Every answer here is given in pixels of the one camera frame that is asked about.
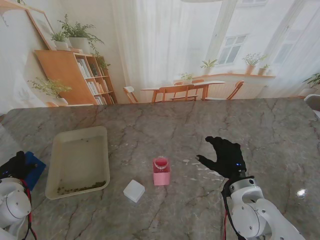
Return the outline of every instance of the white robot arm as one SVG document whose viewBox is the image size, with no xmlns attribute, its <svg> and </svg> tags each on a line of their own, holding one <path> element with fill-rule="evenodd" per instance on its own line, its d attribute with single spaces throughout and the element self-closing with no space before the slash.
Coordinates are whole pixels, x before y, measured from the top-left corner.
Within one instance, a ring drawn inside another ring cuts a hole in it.
<svg viewBox="0 0 320 240">
<path fill-rule="evenodd" d="M 31 203 L 19 179 L 0 180 L 0 239 L 17 240 Z"/>
<path fill-rule="evenodd" d="M 231 218 L 239 235 L 251 239 L 271 235 L 271 240 L 305 240 L 299 231 L 264 198 L 254 178 L 234 182 L 229 187 L 233 208 Z"/>
</svg>

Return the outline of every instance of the green plant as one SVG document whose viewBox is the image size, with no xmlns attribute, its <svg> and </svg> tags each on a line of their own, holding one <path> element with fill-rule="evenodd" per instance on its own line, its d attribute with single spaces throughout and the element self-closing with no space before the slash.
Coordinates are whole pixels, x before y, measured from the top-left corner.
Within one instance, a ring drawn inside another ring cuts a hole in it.
<svg viewBox="0 0 320 240">
<path fill-rule="evenodd" d="M 187 73 L 187 72 L 180 73 L 179 75 L 181 76 L 182 80 L 186 80 L 186 81 L 189 81 L 189 82 L 192 80 L 192 76 L 193 76 L 192 73 Z"/>
<path fill-rule="evenodd" d="M 37 81 L 29 80 L 32 83 L 32 88 L 38 89 L 48 96 L 58 97 L 61 92 L 69 92 L 72 90 L 69 86 L 64 86 L 61 82 L 57 80 L 48 79 L 44 81 L 42 78 L 36 77 Z"/>
<path fill-rule="evenodd" d="M 97 63 L 101 68 L 108 70 L 107 67 L 109 67 L 111 64 L 106 63 L 105 59 L 99 54 L 99 52 L 96 49 L 95 52 L 92 53 L 92 55 L 97 58 Z"/>
<path fill-rule="evenodd" d="M 205 68 L 205 69 L 207 69 L 207 68 L 213 68 L 215 65 L 217 65 L 216 61 L 218 61 L 218 59 L 213 60 L 213 61 L 210 61 L 210 59 L 209 59 L 208 62 L 202 61 L 202 62 L 204 63 L 204 65 L 202 65 L 200 68 L 202 68 L 202 69 L 203 69 L 203 68 Z"/>
<path fill-rule="evenodd" d="M 260 55 L 259 53 L 254 53 L 254 54 L 247 54 L 244 58 L 242 58 L 245 61 L 245 64 L 247 65 L 256 65 L 257 63 L 261 62 L 264 60 L 268 55 Z"/>
<path fill-rule="evenodd" d="M 55 34 L 51 33 L 51 36 L 52 36 L 51 40 L 53 40 L 53 41 L 66 42 L 66 37 L 65 37 L 64 33 L 61 31 L 58 33 L 55 33 Z"/>
<path fill-rule="evenodd" d="M 62 30 L 63 34 L 67 38 L 87 38 L 89 41 L 90 46 L 93 50 L 97 50 L 94 43 L 98 42 L 101 44 L 105 44 L 101 39 L 99 39 L 97 36 L 88 33 L 87 29 L 94 29 L 96 28 L 92 24 L 85 24 L 81 25 L 79 22 L 75 22 L 75 25 L 72 26 L 69 24 L 68 14 L 64 16 L 64 21 L 58 20 L 59 23 L 62 23 Z"/>
<path fill-rule="evenodd" d="M 320 84 L 320 72 L 313 74 L 311 77 L 309 77 L 308 79 L 304 80 L 304 82 L 307 82 L 310 86 L 310 88 L 312 89 L 315 85 L 319 85 Z"/>
</svg>

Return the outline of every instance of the picture frame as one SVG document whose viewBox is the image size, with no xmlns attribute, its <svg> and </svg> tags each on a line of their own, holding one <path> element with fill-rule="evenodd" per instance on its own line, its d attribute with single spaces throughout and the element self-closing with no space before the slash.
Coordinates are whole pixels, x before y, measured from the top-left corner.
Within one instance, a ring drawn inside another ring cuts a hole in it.
<svg viewBox="0 0 320 240">
<path fill-rule="evenodd" d="M 53 40 L 51 40 L 51 34 L 54 34 L 54 30 L 45 14 L 44 11 L 36 9 L 34 7 L 28 7 L 26 12 L 31 19 L 33 25 L 35 26 L 36 30 L 40 34 L 41 38 L 43 39 L 45 45 L 48 47 L 49 50 L 56 51 L 56 45 Z"/>
</svg>

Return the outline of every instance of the blue object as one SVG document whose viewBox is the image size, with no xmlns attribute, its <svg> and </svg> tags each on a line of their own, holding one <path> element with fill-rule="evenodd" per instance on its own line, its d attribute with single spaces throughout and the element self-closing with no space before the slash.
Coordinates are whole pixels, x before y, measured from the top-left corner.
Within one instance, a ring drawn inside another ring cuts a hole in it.
<svg viewBox="0 0 320 240">
<path fill-rule="evenodd" d="M 37 167 L 34 168 L 24 179 L 28 188 L 32 191 L 47 165 L 36 158 L 33 152 L 27 151 L 24 155 L 26 165 L 37 164 Z"/>
</svg>

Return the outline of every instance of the plant pot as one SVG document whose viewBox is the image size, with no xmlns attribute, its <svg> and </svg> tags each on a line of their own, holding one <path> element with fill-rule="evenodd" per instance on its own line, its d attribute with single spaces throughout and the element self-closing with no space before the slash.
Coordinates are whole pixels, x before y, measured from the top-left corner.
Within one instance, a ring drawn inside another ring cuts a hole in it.
<svg viewBox="0 0 320 240">
<path fill-rule="evenodd" d="M 209 75 L 211 68 L 210 67 L 205 67 L 203 69 L 203 75 Z"/>
<path fill-rule="evenodd" d="M 68 106 L 68 102 L 64 98 L 54 98 L 52 99 L 54 104 L 57 104 L 59 107 Z"/>
<path fill-rule="evenodd" d="M 265 75 L 265 72 L 267 71 L 266 68 L 259 68 L 259 71 L 258 71 L 258 75 L 262 76 L 262 75 Z"/>
<path fill-rule="evenodd" d="M 61 51 L 70 51 L 68 48 L 68 43 L 64 41 L 54 41 L 55 49 L 61 50 Z"/>
<path fill-rule="evenodd" d="M 84 54 L 91 54 L 89 41 L 86 37 L 69 37 L 69 40 L 74 49 L 82 49 Z"/>
<path fill-rule="evenodd" d="M 298 94 L 298 96 L 299 97 L 306 97 L 310 94 L 314 94 L 317 90 L 318 89 L 316 89 L 316 88 L 305 88 Z"/>
<path fill-rule="evenodd" d="M 246 67 L 245 74 L 247 74 L 247 75 L 252 74 L 252 72 L 254 71 L 255 67 L 256 67 L 255 65 L 248 65 L 248 66 Z"/>
</svg>

